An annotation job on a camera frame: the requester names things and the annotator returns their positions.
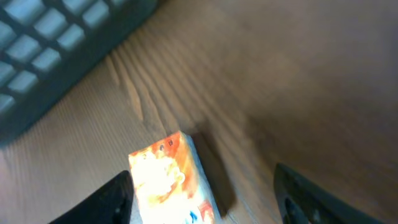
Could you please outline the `small orange tissue pack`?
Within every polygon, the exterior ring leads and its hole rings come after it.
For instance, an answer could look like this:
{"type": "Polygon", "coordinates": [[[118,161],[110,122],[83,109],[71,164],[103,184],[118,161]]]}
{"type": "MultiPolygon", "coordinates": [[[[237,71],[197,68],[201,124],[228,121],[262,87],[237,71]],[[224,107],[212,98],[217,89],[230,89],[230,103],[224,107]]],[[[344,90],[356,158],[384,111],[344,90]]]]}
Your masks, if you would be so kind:
{"type": "Polygon", "coordinates": [[[221,215],[193,139],[178,131],[128,155],[143,223],[217,224],[221,215]]]}

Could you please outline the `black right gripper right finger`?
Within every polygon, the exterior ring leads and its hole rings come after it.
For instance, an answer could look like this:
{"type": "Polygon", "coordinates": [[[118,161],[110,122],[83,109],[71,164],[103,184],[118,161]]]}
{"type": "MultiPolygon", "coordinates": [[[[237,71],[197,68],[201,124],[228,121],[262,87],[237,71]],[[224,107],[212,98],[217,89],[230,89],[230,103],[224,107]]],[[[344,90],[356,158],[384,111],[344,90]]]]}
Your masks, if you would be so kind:
{"type": "Polygon", "coordinates": [[[380,222],[281,163],[276,165],[274,171],[274,192],[284,224],[380,222]]]}

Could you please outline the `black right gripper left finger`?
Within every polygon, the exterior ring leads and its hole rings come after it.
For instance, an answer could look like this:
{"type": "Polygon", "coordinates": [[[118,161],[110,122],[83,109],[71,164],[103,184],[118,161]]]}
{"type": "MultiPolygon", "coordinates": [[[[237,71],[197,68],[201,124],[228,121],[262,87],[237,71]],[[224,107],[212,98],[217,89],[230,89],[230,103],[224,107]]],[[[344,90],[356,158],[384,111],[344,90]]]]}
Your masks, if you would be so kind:
{"type": "Polygon", "coordinates": [[[124,170],[50,224],[129,224],[133,181],[124,170]]]}

